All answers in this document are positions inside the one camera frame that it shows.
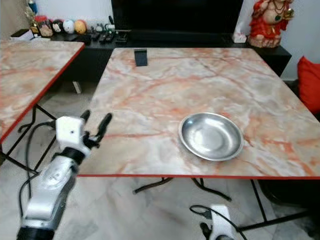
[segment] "tiled floor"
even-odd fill
[[[95,86],[85,84],[83,93],[58,91],[48,93],[41,105],[56,116],[79,116],[89,103]],[[30,113],[22,120],[27,123]],[[37,122],[48,119],[38,114]],[[19,135],[16,130],[5,144],[7,150]],[[54,132],[37,130],[31,146],[30,160],[38,161]],[[43,165],[57,150],[54,145]],[[12,157],[24,161],[25,140],[12,153]],[[26,173],[6,161],[0,167],[0,239],[13,240],[19,229],[18,189],[26,179]],[[221,197],[197,188],[189,178],[173,181],[133,195],[132,191],[159,178],[94,178],[79,177],[71,192],[67,209],[56,232],[55,240],[204,240],[200,222],[210,221],[189,211],[193,204],[210,206],[224,204],[229,207],[231,220],[237,225],[249,225],[263,220],[249,180],[205,179],[207,187],[232,197],[227,202]],[[273,206],[261,193],[261,201],[268,219],[282,216],[288,208]],[[249,240],[310,240],[298,221],[291,221],[265,228],[245,231]]]

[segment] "white wall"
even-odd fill
[[[20,29],[30,26],[25,15],[26,0],[1,0],[1,39],[9,39],[12,34]]]
[[[109,23],[113,16],[111,0],[35,0],[38,14],[49,19],[82,19],[87,24]]]
[[[83,19],[88,25],[109,22],[113,15],[111,0],[35,0],[40,14],[51,19]],[[244,0],[237,28],[249,34],[253,5],[257,0]],[[320,63],[320,0],[295,0],[291,7],[295,18],[282,34],[281,45],[292,54],[292,58],[282,74],[285,80],[297,78],[297,63],[305,55],[315,63]]]
[[[244,0],[237,27],[245,34],[250,33],[253,5],[256,0]],[[320,63],[320,0],[295,0],[290,7],[295,11],[295,18],[282,32],[281,45],[292,54],[281,78],[295,80],[297,63],[305,55],[310,61]]]

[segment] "small box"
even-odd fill
[[[232,35],[232,40],[235,44],[244,44],[247,41],[247,37],[243,33],[235,32]]]
[[[10,36],[13,41],[29,41],[34,38],[34,35],[30,29],[20,29]]]

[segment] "marble tabletop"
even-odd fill
[[[82,42],[0,43],[0,143],[83,48]]]
[[[113,120],[81,176],[320,176],[320,123],[254,50],[148,48],[147,59],[137,67],[133,49],[113,51],[86,128],[95,133],[108,112]],[[182,145],[180,121],[199,112],[237,124],[238,157],[212,162]]]

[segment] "black phone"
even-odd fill
[[[134,50],[134,58],[135,58],[135,65],[137,67],[147,66],[148,59],[147,59],[147,49],[135,49]]]

